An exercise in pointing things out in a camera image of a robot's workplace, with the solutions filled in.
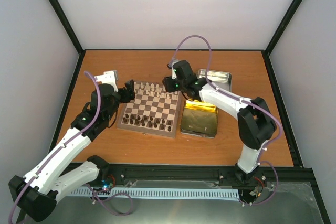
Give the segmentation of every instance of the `white wall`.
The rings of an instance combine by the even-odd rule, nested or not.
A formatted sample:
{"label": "white wall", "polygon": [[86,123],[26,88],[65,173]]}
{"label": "white wall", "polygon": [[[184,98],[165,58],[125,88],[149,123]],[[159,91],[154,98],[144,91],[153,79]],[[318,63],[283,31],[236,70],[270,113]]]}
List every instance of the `white wall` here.
{"label": "white wall", "polygon": [[0,223],[50,146],[78,54],[48,0],[0,0]]}
{"label": "white wall", "polygon": [[[292,0],[59,0],[84,48],[265,49]],[[184,48],[199,48],[198,40]]]}
{"label": "white wall", "polygon": [[336,0],[303,0],[271,61],[304,165],[336,223]]}

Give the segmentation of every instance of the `wooden chessboard frame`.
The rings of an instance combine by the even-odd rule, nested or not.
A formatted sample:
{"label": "wooden chessboard frame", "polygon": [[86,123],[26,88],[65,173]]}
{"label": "wooden chessboard frame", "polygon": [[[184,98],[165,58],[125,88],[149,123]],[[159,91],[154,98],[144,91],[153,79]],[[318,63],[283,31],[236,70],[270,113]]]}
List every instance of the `wooden chessboard frame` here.
{"label": "wooden chessboard frame", "polygon": [[[136,83],[147,83],[146,81],[135,81]],[[162,84],[159,84],[157,82],[148,82],[149,84],[154,84],[154,85],[159,85],[161,88],[163,87]],[[124,124],[122,123],[123,117],[125,115],[125,111],[127,109],[127,103],[123,105],[121,113],[119,115],[118,118],[118,123],[117,123],[117,128],[119,129],[125,129],[125,130],[130,130],[130,131],[135,131],[135,132],[141,132],[141,133],[145,133],[145,134],[154,134],[154,135],[158,135],[158,136],[168,136],[168,137],[175,137],[176,136],[176,131],[177,131],[177,122],[179,120],[179,114],[180,114],[180,108],[181,108],[181,101],[182,101],[182,95],[179,92],[177,94],[177,104],[176,104],[176,111],[175,111],[175,115],[174,115],[174,119],[170,120],[172,121],[172,131],[164,131],[164,130],[160,130],[159,126],[157,129],[154,128],[148,128],[148,127],[144,127],[144,126],[136,126],[136,125],[129,125],[129,124]]]}

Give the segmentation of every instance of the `chessboard square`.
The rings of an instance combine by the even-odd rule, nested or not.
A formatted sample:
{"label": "chessboard square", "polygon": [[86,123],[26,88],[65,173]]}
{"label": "chessboard square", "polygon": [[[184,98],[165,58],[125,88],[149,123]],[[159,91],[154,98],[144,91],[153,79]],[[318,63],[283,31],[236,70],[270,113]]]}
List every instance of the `chessboard square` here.
{"label": "chessboard square", "polygon": [[175,115],[170,115],[170,114],[169,114],[167,119],[168,119],[168,120],[174,120],[174,118],[175,118]]}
{"label": "chessboard square", "polygon": [[156,118],[161,118],[161,117],[162,117],[162,113],[160,113],[160,112],[156,112],[156,113],[155,113],[155,117],[156,117]]}

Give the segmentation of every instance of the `wooden tabletop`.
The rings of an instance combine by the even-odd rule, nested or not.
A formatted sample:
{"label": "wooden tabletop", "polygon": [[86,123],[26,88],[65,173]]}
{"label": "wooden tabletop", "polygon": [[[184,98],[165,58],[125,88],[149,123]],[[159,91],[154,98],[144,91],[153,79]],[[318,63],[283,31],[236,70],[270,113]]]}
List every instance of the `wooden tabletop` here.
{"label": "wooden tabletop", "polygon": [[[173,52],[86,51],[59,140],[76,115],[81,112],[84,104],[90,101],[94,86],[83,74],[85,70],[91,71],[96,76],[103,74],[104,71],[117,69],[119,87],[123,87],[130,79],[161,83],[163,77],[171,74],[166,65],[171,60]],[[193,70],[198,72],[200,68],[206,68],[208,52],[180,51],[177,58],[187,60]],[[215,51],[211,69],[230,72],[233,76],[234,93],[252,99],[258,96],[264,98],[271,113],[279,119],[262,58],[261,52],[257,51]],[[118,129],[115,124],[112,128],[105,129],[73,161],[84,162],[89,156],[96,154],[109,163],[232,166],[238,161],[242,146],[237,121],[224,111],[220,111],[218,133],[214,139],[182,134],[180,127],[176,137],[171,138]],[[269,146],[261,160],[268,160],[274,166],[293,166],[285,136]]]}

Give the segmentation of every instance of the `table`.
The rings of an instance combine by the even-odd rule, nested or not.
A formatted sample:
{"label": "table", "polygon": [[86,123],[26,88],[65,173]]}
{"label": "table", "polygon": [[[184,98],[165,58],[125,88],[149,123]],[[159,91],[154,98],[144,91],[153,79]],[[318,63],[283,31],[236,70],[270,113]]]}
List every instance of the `table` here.
{"label": "table", "polygon": [[[83,74],[85,70],[100,75],[104,71],[117,69],[119,87],[130,79],[161,83],[163,77],[171,74],[166,65],[173,53],[172,50],[87,50],[58,141],[84,104],[90,101],[94,86]],[[271,113],[280,119],[260,51],[214,51],[213,55],[211,69],[232,74],[234,93],[252,99],[257,96],[264,98]],[[208,52],[181,50],[177,58],[187,60],[197,72],[200,68],[206,68]],[[175,138],[145,135],[118,129],[115,124],[104,130],[73,162],[84,162],[96,154],[109,163],[233,166],[240,157],[242,146],[237,121],[220,111],[218,133],[214,139],[185,135],[179,129]],[[269,146],[261,160],[268,160],[274,166],[293,166],[285,136]]]}

